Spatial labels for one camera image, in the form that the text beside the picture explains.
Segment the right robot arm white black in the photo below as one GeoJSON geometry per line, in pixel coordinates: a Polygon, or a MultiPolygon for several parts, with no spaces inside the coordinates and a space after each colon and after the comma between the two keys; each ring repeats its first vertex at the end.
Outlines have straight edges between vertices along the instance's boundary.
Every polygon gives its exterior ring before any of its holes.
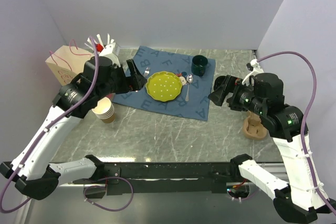
{"type": "Polygon", "coordinates": [[[241,78],[220,76],[208,98],[217,106],[227,102],[234,111],[250,111],[261,120],[277,145],[288,181],[284,181],[258,165],[252,157],[241,154],[231,159],[230,177],[246,179],[272,199],[278,215],[289,223],[312,223],[318,214],[335,210],[335,200],[323,191],[309,150],[308,128],[303,113],[285,104],[283,81],[273,73],[259,73],[241,78]]]}

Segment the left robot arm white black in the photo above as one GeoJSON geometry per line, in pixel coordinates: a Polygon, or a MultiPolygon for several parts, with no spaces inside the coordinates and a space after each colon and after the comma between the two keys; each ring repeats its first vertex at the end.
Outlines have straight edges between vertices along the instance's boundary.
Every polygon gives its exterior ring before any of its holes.
{"type": "Polygon", "coordinates": [[[23,195],[42,200],[58,186],[79,179],[98,183],[104,176],[104,163],[93,155],[68,162],[51,162],[72,129],[107,95],[141,90],[147,80],[132,59],[127,60],[130,75],[109,58],[86,61],[83,71],[56,95],[48,115],[31,142],[11,162],[1,163],[1,174],[15,183],[23,195]]]}

